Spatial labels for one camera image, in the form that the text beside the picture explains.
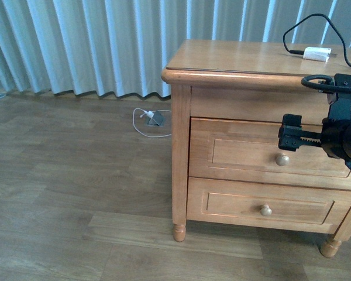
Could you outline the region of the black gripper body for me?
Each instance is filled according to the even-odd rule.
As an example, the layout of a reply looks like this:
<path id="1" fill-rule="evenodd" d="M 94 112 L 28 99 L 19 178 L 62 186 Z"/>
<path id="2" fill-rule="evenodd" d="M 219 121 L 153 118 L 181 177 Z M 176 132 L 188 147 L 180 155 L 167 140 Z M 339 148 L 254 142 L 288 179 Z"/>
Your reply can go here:
<path id="1" fill-rule="evenodd" d="M 321 147 L 329 157 L 351 162 L 350 120 L 324 118 L 322 120 Z"/>

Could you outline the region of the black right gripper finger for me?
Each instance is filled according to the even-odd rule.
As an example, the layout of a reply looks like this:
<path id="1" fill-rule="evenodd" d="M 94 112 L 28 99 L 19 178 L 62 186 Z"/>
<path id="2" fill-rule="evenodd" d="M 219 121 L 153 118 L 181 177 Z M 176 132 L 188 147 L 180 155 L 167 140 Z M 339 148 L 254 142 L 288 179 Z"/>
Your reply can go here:
<path id="1" fill-rule="evenodd" d="M 278 148 L 295 152 L 300 146 L 321 147 L 321 133 L 304 131 L 301 115 L 284 114 L 278 131 Z"/>

